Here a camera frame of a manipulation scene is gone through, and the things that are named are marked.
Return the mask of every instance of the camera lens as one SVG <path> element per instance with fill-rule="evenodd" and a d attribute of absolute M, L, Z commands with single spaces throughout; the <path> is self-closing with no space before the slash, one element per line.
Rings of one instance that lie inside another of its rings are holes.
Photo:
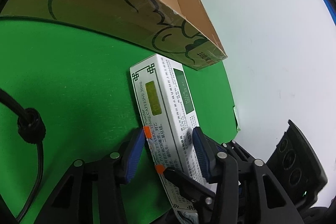
<path fill-rule="evenodd" d="M 288 141 L 287 139 L 284 139 L 282 143 L 280 144 L 279 151 L 282 153 L 287 148 Z"/>
<path fill-rule="evenodd" d="M 291 175 L 289 176 L 289 184 L 291 186 L 295 186 L 299 183 L 301 179 L 301 170 L 299 168 L 295 168 Z"/>
<path fill-rule="evenodd" d="M 282 162 L 282 165 L 283 167 L 285 168 L 285 170 L 288 170 L 290 169 L 294 162 L 295 162 L 295 151 L 293 149 L 289 150 L 286 155 L 284 156 L 283 158 L 283 162 Z"/>

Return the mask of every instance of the green cloth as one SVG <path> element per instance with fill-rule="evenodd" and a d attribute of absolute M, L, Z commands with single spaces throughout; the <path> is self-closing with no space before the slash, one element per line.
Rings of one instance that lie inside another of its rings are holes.
<path fill-rule="evenodd" d="M 0 33 L 0 87 L 23 107 L 36 108 L 47 128 L 42 188 L 22 221 L 32 224 L 74 160 L 100 159 L 141 125 L 129 68 L 153 52 L 45 22 L 2 19 Z M 234 102 L 223 63 L 184 70 L 203 131 L 219 143 L 234 138 Z M 37 172 L 36 146 L 17 134 L 16 120 L 0 106 L 0 193 L 15 216 Z M 122 186 L 122 195 L 129 224 L 148 224 L 169 209 L 145 150 L 135 178 Z"/>

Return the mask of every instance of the screw head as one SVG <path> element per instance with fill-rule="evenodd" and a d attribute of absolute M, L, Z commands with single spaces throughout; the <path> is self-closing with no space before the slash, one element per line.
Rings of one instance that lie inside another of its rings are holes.
<path fill-rule="evenodd" d="M 256 159 L 256 160 L 254 160 L 254 164 L 256 166 L 263 166 L 264 162 L 261 159 Z"/>
<path fill-rule="evenodd" d="M 205 199 L 205 203 L 206 203 L 207 205 L 210 205 L 210 204 L 212 203 L 212 198 L 207 197 L 207 198 Z"/>
<path fill-rule="evenodd" d="M 80 167 L 83 165 L 83 161 L 82 160 L 75 160 L 75 162 L 73 163 L 73 165 L 75 167 Z"/>
<path fill-rule="evenodd" d="M 220 159 L 226 159 L 227 154 L 225 152 L 218 152 L 217 157 Z"/>
<path fill-rule="evenodd" d="M 112 152 L 111 154 L 110 154 L 110 158 L 111 159 L 117 159 L 117 158 L 119 158 L 120 157 L 120 154 L 118 153 L 118 152 Z"/>

